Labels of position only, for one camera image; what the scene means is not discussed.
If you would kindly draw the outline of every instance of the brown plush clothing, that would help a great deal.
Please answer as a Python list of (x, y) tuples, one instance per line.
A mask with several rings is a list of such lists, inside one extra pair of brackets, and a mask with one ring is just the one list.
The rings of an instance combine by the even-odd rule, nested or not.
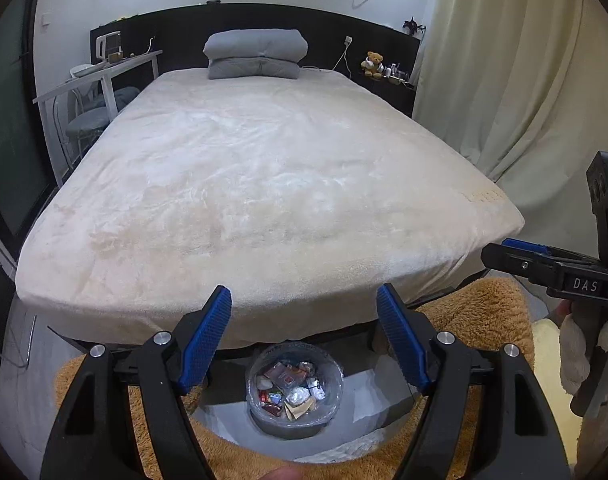
[[(433, 301), (420, 309), (436, 330), (448, 330), (473, 348), (497, 350), (511, 342), (519, 346), (531, 368), (534, 362), (533, 337), (529, 315), (519, 286), (509, 278), (485, 278), (462, 290)], [(56, 403), (59, 406), (84, 356), (75, 358), (60, 369), (55, 378)], [(476, 426), (479, 388), (468, 394), (468, 405), (449, 478), (459, 478), (466, 469)], [(161, 479), (158, 463), (148, 436), (140, 390), (129, 387), (133, 426), (146, 475)], [(199, 388), (184, 398), (192, 413), (199, 402)], [(388, 480), (393, 478), (417, 427), (425, 399), (412, 409), (398, 434), (378, 450), (356, 460), (333, 464), (296, 464), (305, 480)], [(218, 437), (191, 419), (200, 447), (218, 480), (255, 480), (267, 472), (291, 463), (261, 455)]]

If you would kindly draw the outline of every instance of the glass door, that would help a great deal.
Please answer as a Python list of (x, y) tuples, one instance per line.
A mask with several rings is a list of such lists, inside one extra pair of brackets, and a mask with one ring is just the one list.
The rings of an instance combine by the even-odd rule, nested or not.
[(32, 1), (12, 0), (0, 17), (0, 239), (16, 259), (54, 189), (39, 115), (30, 102)]

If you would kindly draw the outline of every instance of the blue gripper pad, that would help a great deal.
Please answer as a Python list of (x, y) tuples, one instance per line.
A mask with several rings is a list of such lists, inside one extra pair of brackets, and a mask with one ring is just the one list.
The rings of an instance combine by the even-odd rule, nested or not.
[(201, 310), (202, 320), (182, 354), (182, 371), (177, 385), (183, 395), (193, 386), (202, 384), (228, 325), (231, 304), (230, 290), (219, 285)]
[(431, 384), (426, 371), (426, 352), (404, 316), (402, 310), (405, 308), (392, 285), (387, 283), (380, 286), (377, 310), (382, 328), (398, 358), (406, 382), (423, 392)]
[(513, 249), (521, 249), (523, 251), (530, 251), (532, 253), (537, 253), (537, 254), (547, 254), (547, 255), (550, 254), (548, 247), (546, 247), (546, 245), (532, 244), (530, 242), (523, 242), (522, 240), (516, 240), (516, 238), (506, 238), (502, 242), (502, 245), (504, 247), (512, 247)]

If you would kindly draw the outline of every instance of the mattress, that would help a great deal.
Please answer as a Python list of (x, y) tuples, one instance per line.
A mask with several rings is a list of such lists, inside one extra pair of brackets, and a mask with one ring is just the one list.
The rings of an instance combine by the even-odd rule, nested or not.
[(222, 284), (220, 348), (240, 348), (375, 319), (382, 283), (406, 301), (450, 285), (523, 224), (473, 165), (338, 73), (197, 68), (161, 75), (108, 126), (15, 283), (62, 335), (136, 344)]

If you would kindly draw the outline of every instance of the beige curtain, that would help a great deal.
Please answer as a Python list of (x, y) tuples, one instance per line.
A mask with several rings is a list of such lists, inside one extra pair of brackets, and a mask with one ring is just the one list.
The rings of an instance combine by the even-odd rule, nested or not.
[(414, 119), (504, 189), (521, 238), (596, 254), (585, 173), (608, 151), (597, 0), (436, 0)]

